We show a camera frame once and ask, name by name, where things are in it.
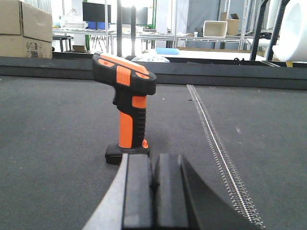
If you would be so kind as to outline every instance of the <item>orange grip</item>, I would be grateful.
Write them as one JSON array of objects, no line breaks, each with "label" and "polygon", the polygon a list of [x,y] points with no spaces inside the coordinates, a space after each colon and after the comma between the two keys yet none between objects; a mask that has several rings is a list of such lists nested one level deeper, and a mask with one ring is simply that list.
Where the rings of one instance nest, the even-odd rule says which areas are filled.
[{"label": "orange grip", "polygon": [[145,109],[146,108],[146,96],[133,96],[132,106],[134,108]]},{"label": "orange grip", "polygon": [[133,119],[130,115],[119,112],[119,146],[130,149],[132,147]]}]

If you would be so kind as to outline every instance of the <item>gray curtain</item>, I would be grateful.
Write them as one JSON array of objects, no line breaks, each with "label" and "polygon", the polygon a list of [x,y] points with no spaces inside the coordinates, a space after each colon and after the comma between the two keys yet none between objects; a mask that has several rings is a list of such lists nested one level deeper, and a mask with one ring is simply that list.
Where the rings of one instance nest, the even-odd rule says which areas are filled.
[{"label": "gray curtain", "polygon": [[[191,0],[187,33],[194,33],[195,27],[203,27],[204,21],[216,20],[219,0]],[[212,48],[210,42],[187,42],[187,47]]]},{"label": "gray curtain", "polygon": [[51,13],[51,0],[24,0],[24,2]]}]

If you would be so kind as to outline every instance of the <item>desk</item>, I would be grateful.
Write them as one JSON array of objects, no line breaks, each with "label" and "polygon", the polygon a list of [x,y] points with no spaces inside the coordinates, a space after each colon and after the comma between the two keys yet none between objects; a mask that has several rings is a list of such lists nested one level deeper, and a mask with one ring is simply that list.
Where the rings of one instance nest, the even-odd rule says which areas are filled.
[{"label": "desk", "polygon": [[64,52],[64,49],[63,49],[63,40],[69,42],[69,51],[71,51],[71,39],[73,37],[69,36],[69,35],[53,35],[52,36],[52,40],[55,40],[55,41],[59,41],[59,45],[61,47],[61,52]]},{"label": "desk", "polygon": [[[108,35],[106,36],[107,39],[109,39],[110,34],[114,31],[108,31]],[[92,29],[84,29],[84,30],[64,30],[64,29],[58,29],[53,28],[52,29],[53,34],[75,34],[75,35],[106,35],[105,30],[92,30]]]},{"label": "desk", "polygon": [[[254,39],[253,38],[248,38],[246,39],[249,45],[253,45]],[[270,45],[271,40],[269,39],[265,39],[265,38],[261,38],[259,39],[259,45],[258,47],[268,47]]]},{"label": "desk", "polygon": [[[116,33],[111,33],[111,54],[114,54],[114,38],[117,36]],[[130,34],[123,34],[123,38],[131,38]],[[225,38],[215,37],[193,37],[193,36],[178,36],[175,41],[173,34],[136,34],[136,39],[143,40],[160,40],[160,41],[195,41],[195,42],[223,42],[223,43],[247,43],[247,40],[241,40],[239,36],[226,36]]]},{"label": "desk", "polygon": [[[111,33],[111,54],[114,54],[114,38],[117,37],[116,33]],[[122,38],[131,38],[131,34],[123,34]],[[154,40],[154,41],[172,41],[174,42],[175,36],[172,34],[136,34],[136,39]]]},{"label": "desk", "polygon": [[246,39],[241,40],[239,36],[229,36],[215,38],[215,37],[192,37],[192,36],[178,36],[177,41],[193,41],[193,42],[223,42],[223,43],[246,43]]},{"label": "desk", "polygon": [[[1,76],[0,229],[82,229],[118,166],[112,87],[91,80]],[[268,230],[306,229],[307,93],[196,86]],[[151,158],[183,154],[232,205],[185,85],[148,96]]]}]

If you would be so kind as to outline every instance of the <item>blue object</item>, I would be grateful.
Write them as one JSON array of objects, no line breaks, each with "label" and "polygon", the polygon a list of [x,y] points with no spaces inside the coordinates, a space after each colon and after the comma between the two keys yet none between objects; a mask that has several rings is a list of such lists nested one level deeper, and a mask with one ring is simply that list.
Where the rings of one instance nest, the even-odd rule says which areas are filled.
[{"label": "blue object", "polygon": [[155,51],[157,52],[157,54],[172,54],[172,55],[178,55],[179,54],[179,50],[178,49],[174,49],[174,48],[160,48],[160,47],[156,47]]},{"label": "blue object", "polygon": [[[88,28],[89,29],[96,29],[96,22],[88,22]],[[106,29],[106,23],[98,23],[98,30],[105,30]]]}]

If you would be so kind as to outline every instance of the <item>metal zipper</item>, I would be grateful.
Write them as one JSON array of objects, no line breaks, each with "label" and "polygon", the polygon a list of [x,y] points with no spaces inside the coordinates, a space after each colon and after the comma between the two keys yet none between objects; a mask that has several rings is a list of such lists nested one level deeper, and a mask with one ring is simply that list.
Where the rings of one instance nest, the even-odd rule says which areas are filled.
[{"label": "metal zipper", "polygon": [[211,151],[217,163],[217,166],[222,175],[222,179],[228,190],[230,199],[232,200],[235,210],[247,218],[251,223],[256,224],[262,229],[265,229],[259,213],[245,188],[239,173],[236,170],[222,140],[216,131],[213,122],[210,119],[209,113],[197,93],[194,85],[187,85],[191,97],[195,103],[197,113],[200,117],[205,136],[209,142]]}]

